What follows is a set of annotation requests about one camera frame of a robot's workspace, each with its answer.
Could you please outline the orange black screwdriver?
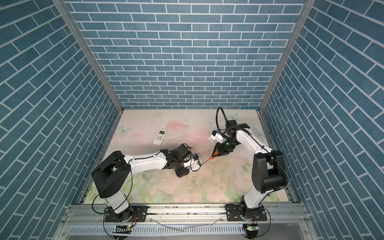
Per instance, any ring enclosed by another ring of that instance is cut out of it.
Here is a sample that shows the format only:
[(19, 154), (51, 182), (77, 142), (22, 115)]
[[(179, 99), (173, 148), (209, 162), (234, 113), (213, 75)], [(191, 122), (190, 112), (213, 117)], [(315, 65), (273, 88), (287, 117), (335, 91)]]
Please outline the orange black screwdriver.
[(203, 166), (203, 165), (205, 165), (206, 163), (208, 163), (210, 160), (213, 160), (213, 159), (215, 159), (217, 156), (218, 156), (218, 154), (219, 154), (219, 152), (215, 152), (215, 153), (213, 153), (205, 162), (203, 162), (202, 164), (201, 164), (201, 167)]

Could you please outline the white remote control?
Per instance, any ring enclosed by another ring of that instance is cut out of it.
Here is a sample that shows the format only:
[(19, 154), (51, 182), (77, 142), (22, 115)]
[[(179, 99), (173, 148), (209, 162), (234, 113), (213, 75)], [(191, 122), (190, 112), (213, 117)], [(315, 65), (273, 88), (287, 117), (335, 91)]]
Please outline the white remote control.
[(154, 145), (157, 145), (157, 146), (160, 146), (165, 138), (167, 134), (167, 130), (165, 129), (159, 129), (154, 141), (153, 141), (153, 144)]
[(202, 166), (202, 163), (200, 160), (191, 160), (190, 163), (190, 170), (192, 172), (197, 172)]

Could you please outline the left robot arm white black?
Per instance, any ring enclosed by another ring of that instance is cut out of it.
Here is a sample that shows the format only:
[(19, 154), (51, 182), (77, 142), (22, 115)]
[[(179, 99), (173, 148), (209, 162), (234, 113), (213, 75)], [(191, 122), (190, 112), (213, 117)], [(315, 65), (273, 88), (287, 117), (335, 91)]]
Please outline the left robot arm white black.
[(174, 170), (181, 178), (198, 171), (201, 165), (198, 155), (193, 154), (186, 144), (139, 156), (115, 151), (92, 171), (92, 178), (99, 197), (108, 202), (115, 214), (122, 214), (130, 207), (128, 196), (122, 189), (127, 177), (149, 170)]

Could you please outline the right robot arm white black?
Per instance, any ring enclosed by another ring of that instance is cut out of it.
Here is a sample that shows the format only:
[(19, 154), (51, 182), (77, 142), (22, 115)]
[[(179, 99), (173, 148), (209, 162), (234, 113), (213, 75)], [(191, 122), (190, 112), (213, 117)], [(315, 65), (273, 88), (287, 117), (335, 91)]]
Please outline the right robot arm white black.
[(271, 193), (286, 187), (288, 177), (285, 170), (284, 154), (274, 151), (263, 144), (251, 131), (247, 124), (237, 124), (235, 120), (226, 122), (226, 129), (214, 130), (211, 141), (217, 141), (211, 158), (226, 156), (242, 145), (253, 158), (253, 186), (240, 201), (241, 215), (250, 218), (261, 207), (263, 200)]

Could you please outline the aluminium front rail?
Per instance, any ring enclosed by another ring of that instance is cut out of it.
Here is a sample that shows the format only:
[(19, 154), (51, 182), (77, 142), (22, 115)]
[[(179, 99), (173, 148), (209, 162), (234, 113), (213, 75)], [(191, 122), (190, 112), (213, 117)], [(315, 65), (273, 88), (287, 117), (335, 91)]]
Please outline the aluminium front rail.
[[(145, 222), (162, 224), (181, 223), (213, 223), (222, 221), (227, 223), (226, 204), (132, 204), (132, 206), (148, 206)], [(239, 221), (254, 223), (307, 223), (309, 216), (303, 204), (297, 203), (266, 203), (266, 221)], [(105, 205), (71, 205), (63, 219), (68, 225), (96, 225), (107, 223), (103, 214)]]

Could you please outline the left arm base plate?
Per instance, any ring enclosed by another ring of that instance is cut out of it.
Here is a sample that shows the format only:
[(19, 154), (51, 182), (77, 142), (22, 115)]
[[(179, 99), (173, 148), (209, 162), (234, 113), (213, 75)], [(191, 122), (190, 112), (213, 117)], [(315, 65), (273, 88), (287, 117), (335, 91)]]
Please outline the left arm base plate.
[(113, 211), (112, 207), (108, 207), (104, 221), (107, 223), (137, 223), (145, 222), (148, 206), (132, 206), (130, 205), (126, 210), (117, 214)]

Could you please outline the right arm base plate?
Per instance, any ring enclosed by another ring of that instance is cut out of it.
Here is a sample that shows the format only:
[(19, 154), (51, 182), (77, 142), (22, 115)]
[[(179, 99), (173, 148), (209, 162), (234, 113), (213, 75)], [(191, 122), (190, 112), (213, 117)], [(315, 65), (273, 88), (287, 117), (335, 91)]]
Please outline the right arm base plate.
[(243, 204), (226, 204), (225, 205), (227, 221), (239, 222), (239, 221), (266, 221), (266, 211), (264, 206), (260, 206), (255, 209), (249, 209)]

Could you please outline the right aluminium corner post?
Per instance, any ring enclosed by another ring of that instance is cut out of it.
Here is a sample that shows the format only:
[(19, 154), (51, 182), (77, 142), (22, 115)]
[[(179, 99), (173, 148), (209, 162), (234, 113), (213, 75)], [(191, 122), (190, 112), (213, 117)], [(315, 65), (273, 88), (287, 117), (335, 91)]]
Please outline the right aluminium corner post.
[(292, 30), (290, 38), (287, 41), (287, 45), (283, 51), (283, 54), (281, 55), (279, 64), (276, 67), (274, 75), (271, 78), (270, 84), (267, 87), (266, 93), (265, 93), (265, 95), (261, 101), (261, 104), (259, 106), (259, 112), (260, 113), (262, 113), (267, 107), (268, 101), (269, 101), (269, 99), (273, 93), (273, 90), (279, 81), (279, 77), (281, 76), (281, 73), (282, 73), (282, 71), (283, 71), (283, 69), (284, 69), (284, 67), (288, 61), (288, 58), (289, 58), (289, 56), (290, 56), (290, 54), (291, 54), (291, 52), (295, 46), (295, 43), (297, 42), (297, 40), (299, 38), (299, 35), (300, 35), (300, 33), (304, 27), (304, 24), (305, 24), (307, 18), (309, 17), (309, 14), (310, 14), (315, 2), (316, 2), (315, 0), (305, 1), (305, 4), (304, 4), (304, 6), (303, 6), (303, 8), (299, 14), (298, 21)]

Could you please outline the aluminium corner post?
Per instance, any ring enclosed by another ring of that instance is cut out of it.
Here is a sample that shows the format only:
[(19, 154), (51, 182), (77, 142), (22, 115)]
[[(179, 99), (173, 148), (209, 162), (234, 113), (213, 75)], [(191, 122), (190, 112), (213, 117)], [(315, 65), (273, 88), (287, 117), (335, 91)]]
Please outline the aluminium corner post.
[(279, 81), (279, 77), (281, 76), (281, 73), (282, 73), (282, 71), (283, 71), (283, 69), (284, 69), (284, 67), (288, 61), (288, 58), (289, 58), (289, 56), (290, 56), (290, 54), (291, 54), (291, 52), (295, 46), (295, 43), (297, 42), (297, 40), (299, 38), (299, 35), (300, 35), (300, 33), (304, 27), (304, 24), (305, 24), (307, 18), (309, 17), (309, 14), (310, 14), (315, 2), (316, 2), (315, 0), (305, 1), (305, 4), (304, 4), (304, 6), (303, 6), (303, 8), (299, 14), (298, 21), (292, 30), (290, 38), (287, 41), (287, 45), (283, 51), (283, 54), (281, 55), (279, 64), (276, 67), (274, 75), (271, 78), (270, 84), (267, 87), (266, 93), (265, 93), (265, 95), (261, 101), (261, 104), (259, 106), (259, 112), (260, 113), (262, 113), (267, 107), (268, 101), (269, 101), (269, 99), (273, 93), (273, 90)]
[(72, 33), (73, 37), (75, 38), (77, 44), (79, 45), (80, 49), (82, 50), (83, 54), (87, 58), (90, 66), (96, 73), (97, 77), (99, 78), (99, 81), (105, 88), (107, 94), (109, 95), (110, 99), (114, 103), (115, 107), (117, 108), (118, 112), (121, 114), (124, 111), (124, 108), (122, 107), (120, 101), (118, 100), (116, 94), (114, 93), (110, 83), (108, 82), (104, 72), (102, 71), (98, 61), (96, 60), (94, 54), (92, 53), (86, 39), (84, 38), (83, 34), (81, 33), (81, 30), (79, 29), (75, 19), (73, 18), (71, 12), (69, 11), (65, 1), (62, 0), (52, 0), (54, 6), (58, 10), (59, 14), (63, 18), (64, 22), (68, 26), (70, 32)]

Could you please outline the left aluminium corner post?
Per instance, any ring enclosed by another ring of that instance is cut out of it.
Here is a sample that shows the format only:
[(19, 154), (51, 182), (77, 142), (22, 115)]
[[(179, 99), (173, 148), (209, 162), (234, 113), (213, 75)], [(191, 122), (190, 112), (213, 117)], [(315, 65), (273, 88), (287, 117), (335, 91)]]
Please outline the left aluminium corner post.
[(70, 32), (72, 33), (73, 37), (75, 38), (77, 44), (79, 45), (80, 49), (82, 50), (83, 54), (87, 58), (90, 66), (96, 73), (97, 77), (99, 78), (99, 81), (105, 88), (107, 94), (109, 95), (110, 99), (114, 103), (115, 107), (117, 108), (118, 112), (121, 114), (124, 111), (124, 108), (122, 107), (120, 101), (118, 100), (116, 94), (114, 93), (110, 83), (108, 82), (104, 72), (102, 71), (98, 61), (96, 60), (94, 54), (92, 53), (86, 39), (84, 38), (83, 34), (81, 33), (81, 30), (79, 29), (75, 19), (73, 18), (71, 12), (69, 11), (65, 1), (62, 0), (52, 0), (54, 6), (58, 10), (59, 14), (63, 18), (64, 22), (68, 26)]

